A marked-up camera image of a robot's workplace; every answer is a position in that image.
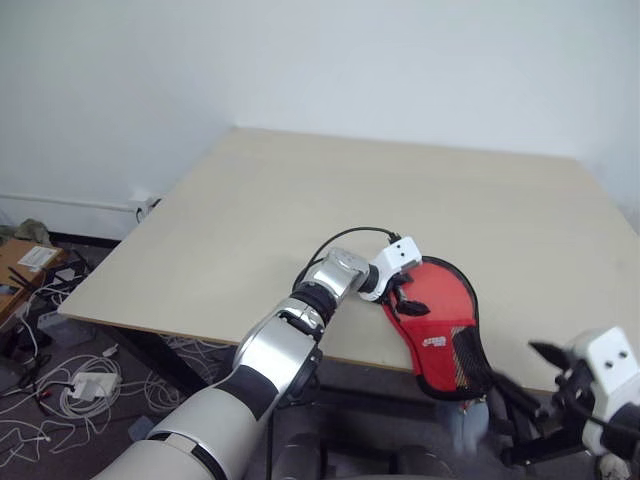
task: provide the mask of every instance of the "black cable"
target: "black cable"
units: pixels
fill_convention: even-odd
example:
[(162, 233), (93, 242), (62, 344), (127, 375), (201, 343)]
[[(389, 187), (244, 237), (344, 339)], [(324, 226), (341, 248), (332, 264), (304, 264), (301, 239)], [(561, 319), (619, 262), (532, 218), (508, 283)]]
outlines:
[(571, 395), (567, 395), (564, 397), (564, 401), (569, 404), (571, 410), (578, 415), (580, 415), (585, 420), (593, 422), (597, 425), (600, 425), (604, 429), (609, 429), (613, 432), (617, 432), (621, 435), (627, 435), (633, 437), (636, 441), (640, 441), (640, 431), (634, 430), (632, 428), (625, 427), (624, 425), (618, 425), (616, 423), (607, 422), (602, 420), (601, 418), (594, 417), (591, 412), (589, 412), (586, 408), (584, 408), (575, 397)]
[(20, 380), (18, 380), (17, 387), (20, 389), (25, 389), (29, 385), (32, 385), (38, 379), (38, 375), (40, 374), (40, 370), (42, 370), (42, 367), (47, 365), (47, 363), (49, 363), (50, 361), (51, 361), (51, 355), (38, 354), (34, 359), (33, 366), (29, 368), (22, 375), (22, 377), (20, 377)]
[(271, 480), (271, 470), (273, 470), (273, 417), (275, 412), (271, 412), (267, 422), (267, 451), (265, 458), (266, 480)]
[(320, 247), (311, 256), (311, 259), (309, 259), (309, 262), (307, 262), (307, 265), (302, 269), (302, 271), (296, 277), (296, 280), (293, 283), (292, 290), (296, 289), (296, 287), (302, 281), (302, 279), (307, 274), (309, 269), (313, 265), (315, 265), (316, 263), (318, 263), (318, 262), (320, 262), (322, 260), (322, 259), (317, 259), (317, 258), (318, 258), (318, 255), (320, 255), (322, 250), (324, 250), (327, 245), (329, 245), (331, 242), (333, 242), (334, 240), (336, 240), (336, 239), (338, 239), (338, 238), (340, 238), (340, 237), (342, 237), (344, 235), (347, 235), (347, 234), (353, 233), (353, 232), (362, 232), (362, 231), (386, 233), (389, 236), (389, 243), (396, 242), (396, 241), (398, 241), (398, 240), (400, 240), (402, 238), (398, 233), (392, 232), (391, 230), (387, 230), (386, 228), (380, 228), (380, 227), (353, 227), (353, 228), (348, 228), (346, 230), (343, 230), (342, 232), (336, 233), (334, 236), (332, 236), (327, 241), (325, 241), (322, 245), (320, 245)]
[(42, 413), (45, 417), (50, 416), (51, 413), (45, 410), (44, 407), (42, 406), (40, 395), (38, 395), (38, 386), (36, 385), (35, 380), (31, 384), (31, 391), (33, 392), (33, 401), (36, 402), (36, 407), (38, 407), (38, 410), (40, 410), (40, 413)]

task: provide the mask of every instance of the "wires on floor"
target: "wires on floor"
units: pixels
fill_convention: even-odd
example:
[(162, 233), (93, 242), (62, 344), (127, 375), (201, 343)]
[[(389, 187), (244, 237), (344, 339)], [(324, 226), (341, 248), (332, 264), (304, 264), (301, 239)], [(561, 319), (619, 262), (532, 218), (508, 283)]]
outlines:
[(29, 332), (29, 337), (31, 337), (31, 342), (33, 343), (33, 356), (31, 357), (30, 360), (27, 360), (26, 362), (23, 363), (23, 365), (26, 365), (29, 362), (35, 361), (35, 359), (38, 357), (39, 349), (38, 349), (38, 342), (36, 340), (36, 336), (33, 334), (33, 329), (25, 321), (24, 317), (20, 319), (20, 323), (22, 323), (22, 325), (27, 330), (27, 332)]
[(231, 347), (197, 338), (171, 335), (163, 335), (162, 338), (209, 385), (218, 379), (221, 372), (222, 359), (220, 354)]
[(34, 290), (27, 301), (22, 305), (21, 309), (16, 311), (16, 315), (21, 320), (27, 320), (29, 318), (31, 307), (37, 298), (46, 299), (46, 301), (50, 302), (55, 307), (60, 306), (65, 298), (71, 294), (71, 291), (74, 288), (72, 286), (72, 282), (80, 278), (84, 278), (84, 276), (76, 275), (64, 284), (60, 280), (54, 280), (53, 282), (47, 283), (46, 285)]
[[(78, 362), (82, 363), (80, 363), (77, 368), (72, 370), (70, 367), (74, 363), (77, 364)], [(121, 376), (120, 365), (111, 359), (97, 357), (95, 355), (77, 355), (65, 360), (57, 367), (53, 368), (51, 371), (47, 372), (39, 379), (32, 382), (33, 391), (29, 392), (27, 388), (17, 388), (2, 395), (2, 398), (19, 394), (23, 394), (26, 396), (10, 407), (0, 410), (0, 415), (4, 415), (14, 411), (16, 408), (18, 408), (20, 405), (24, 404), (31, 398), (37, 398), (39, 400), (39, 405), (44, 409), (44, 411), (46, 411), (46, 413), (55, 415), (62, 420), (66, 420), (66, 422), (47, 419), (42, 422), (40, 426), (35, 426), (33, 424), (28, 424), (19, 420), (0, 420), (0, 423), (28, 426), (36, 430), (35, 436), (31, 437), (31, 439), (27, 439), (24, 435), (22, 435), (22, 433), (18, 432), (18, 436), (22, 439), (22, 441), (19, 443), (19, 446), (17, 448), (11, 449), (9, 457), (0, 462), (0, 465), (6, 465), (14, 457), (23, 458), (27, 461), (37, 461), (40, 456), (40, 442), (48, 441), (46, 438), (44, 438), (46, 437), (46, 431), (44, 427), (48, 425), (58, 425), (72, 428), (72, 432), (70, 432), (68, 436), (66, 436), (62, 441), (58, 442), (56, 445), (49, 449), (49, 452), (54, 454), (62, 453), (71, 448), (86, 445), (87, 443), (89, 443), (89, 441), (91, 441), (93, 435), (99, 435), (104, 432), (111, 419), (111, 406), (118, 399), (121, 387), (116, 387), (115, 390), (108, 396), (97, 396), (91, 401), (74, 399), (69, 393), (70, 389), (73, 388), (74, 377), (80, 372), (114, 373), (118, 375), (118, 377)], [(54, 386), (64, 387), (59, 393), (57, 408), (42, 401), (44, 398), (51, 398), (53, 396), (50, 389)], [(102, 415), (106, 416), (106, 420), (100, 422), (100, 426), (98, 427), (94, 419)], [(19, 429), (19, 427), (14, 427), (6, 435), (0, 437), (0, 441), (2, 439), (8, 438), (12, 434), (16, 434), (16, 428)], [(83, 428), (86, 432), (85, 439), (73, 444), (67, 444), (67, 440), (71, 438), (76, 429), (80, 428)], [(26, 457), (20, 453), (25, 447), (26, 443), (31, 441), (36, 442), (36, 456), (33, 458)]]
[(178, 389), (169, 385), (154, 372), (149, 372), (145, 380), (124, 383), (121, 387), (123, 389), (137, 387), (131, 391), (121, 391), (120, 396), (144, 394), (149, 410), (155, 413), (168, 413), (178, 408), (184, 401), (184, 396)]

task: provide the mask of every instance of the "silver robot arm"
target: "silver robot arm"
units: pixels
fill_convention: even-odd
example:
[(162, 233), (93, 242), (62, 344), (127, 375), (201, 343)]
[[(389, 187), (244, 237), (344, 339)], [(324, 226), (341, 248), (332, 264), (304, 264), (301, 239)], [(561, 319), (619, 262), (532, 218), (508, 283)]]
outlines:
[(94, 480), (240, 480), (274, 407), (298, 393), (317, 367), (317, 344), (345, 296), (382, 292), (393, 273), (421, 261), (407, 238), (385, 249), (397, 258), (373, 279), (365, 259), (330, 250), (248, 333), (227, 378), (187, 399)]

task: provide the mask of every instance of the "white wall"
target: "white wall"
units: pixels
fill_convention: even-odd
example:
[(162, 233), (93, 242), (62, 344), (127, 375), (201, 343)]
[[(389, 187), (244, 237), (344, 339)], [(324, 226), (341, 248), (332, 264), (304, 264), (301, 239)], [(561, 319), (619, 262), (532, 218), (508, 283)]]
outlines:
[[(0, 193), (163, 192), (238, 124), (573, 156), (638, 230), (638, 28), (634, 0), (5, 1)], [(43, 218), (130, 228), (74, 208)]]

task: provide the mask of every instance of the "table leg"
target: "table leg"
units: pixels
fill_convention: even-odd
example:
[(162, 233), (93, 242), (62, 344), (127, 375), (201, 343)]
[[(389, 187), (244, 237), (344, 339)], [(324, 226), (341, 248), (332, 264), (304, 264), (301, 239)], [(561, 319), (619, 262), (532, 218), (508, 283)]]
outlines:
[(207, 386), (202, 377), (187, 365), (160, 335), (121, 327), (103, 328), (119, 345), (184, 395), (193, 395)]

